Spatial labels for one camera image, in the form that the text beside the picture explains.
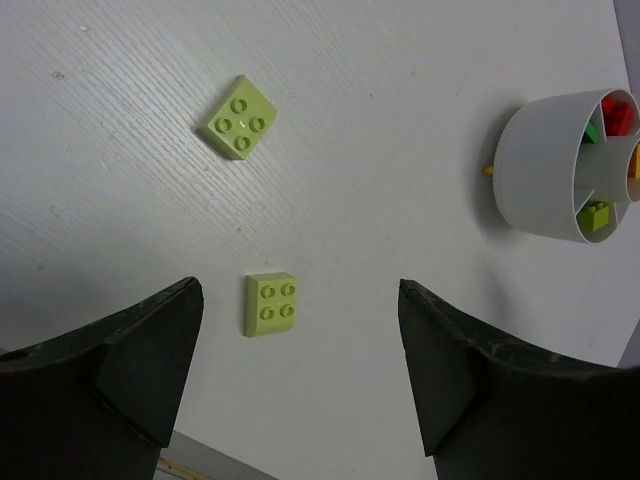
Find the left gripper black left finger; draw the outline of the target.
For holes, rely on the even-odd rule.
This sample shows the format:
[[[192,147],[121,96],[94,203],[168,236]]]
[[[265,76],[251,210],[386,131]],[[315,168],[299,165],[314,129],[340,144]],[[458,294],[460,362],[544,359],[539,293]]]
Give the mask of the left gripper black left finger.
[[[151,479],[204,313],[184,278],[133,306],[1,356],[4,479]]]

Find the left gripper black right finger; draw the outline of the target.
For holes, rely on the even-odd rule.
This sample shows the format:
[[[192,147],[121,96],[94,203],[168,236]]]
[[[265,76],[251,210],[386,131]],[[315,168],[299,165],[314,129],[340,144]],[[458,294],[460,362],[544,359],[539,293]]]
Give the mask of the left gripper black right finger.
[[[413,280],[398,318],[425,454],[441,479],[635,479],[639,371],[574,359]]]

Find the light green lego brick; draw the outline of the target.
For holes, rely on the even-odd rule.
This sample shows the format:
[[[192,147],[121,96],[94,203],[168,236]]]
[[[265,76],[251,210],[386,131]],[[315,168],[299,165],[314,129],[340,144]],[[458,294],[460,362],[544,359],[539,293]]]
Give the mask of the light green lego brick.
[[[244,335],[290,330],[296,319],[297,279],[285,272],[246,276]]]

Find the green black lego stack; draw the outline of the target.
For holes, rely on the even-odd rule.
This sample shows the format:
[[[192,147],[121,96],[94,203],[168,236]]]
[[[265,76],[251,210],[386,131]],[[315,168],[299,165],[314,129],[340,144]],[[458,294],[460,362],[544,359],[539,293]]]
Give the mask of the green black lego stack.
[[[583,234],[592,234],[611,221],[611,205],[604,201],[588,201],[577,213],[578,227]]]

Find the orange lego brick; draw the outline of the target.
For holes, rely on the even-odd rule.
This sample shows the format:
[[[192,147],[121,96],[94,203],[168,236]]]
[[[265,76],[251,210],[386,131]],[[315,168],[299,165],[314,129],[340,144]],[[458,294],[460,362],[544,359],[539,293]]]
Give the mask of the orange lego brick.
[[[630,158],[627,178],[637,180],[640,178],[640,145],[637,144]]]

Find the green long lego brick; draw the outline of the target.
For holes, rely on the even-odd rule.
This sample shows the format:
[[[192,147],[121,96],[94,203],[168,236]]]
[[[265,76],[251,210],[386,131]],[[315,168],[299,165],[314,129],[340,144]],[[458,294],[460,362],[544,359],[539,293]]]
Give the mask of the green long lego brick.
[[[600,132],[597,127],[589,121],[585,127],[581,143],[582,144],[596,144],[600,141]]]

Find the red lego brick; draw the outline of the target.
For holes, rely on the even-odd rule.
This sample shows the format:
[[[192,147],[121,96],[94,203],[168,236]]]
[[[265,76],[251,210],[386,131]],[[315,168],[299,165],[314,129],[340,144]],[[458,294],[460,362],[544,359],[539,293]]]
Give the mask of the red lego brick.
[[[611,96],[601,101],[605,134],[608,137],[626,136],[631,132],[634,114],[629,103],[619,102]]]

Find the pale green lego brick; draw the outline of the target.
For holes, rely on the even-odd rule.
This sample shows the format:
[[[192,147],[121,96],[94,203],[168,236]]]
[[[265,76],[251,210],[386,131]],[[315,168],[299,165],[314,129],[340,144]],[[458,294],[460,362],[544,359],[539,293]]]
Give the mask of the pale green lego brick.
[[[196,126],[196,133],[228,160],[246,160],[274,123],[274,105],[239,75]]]

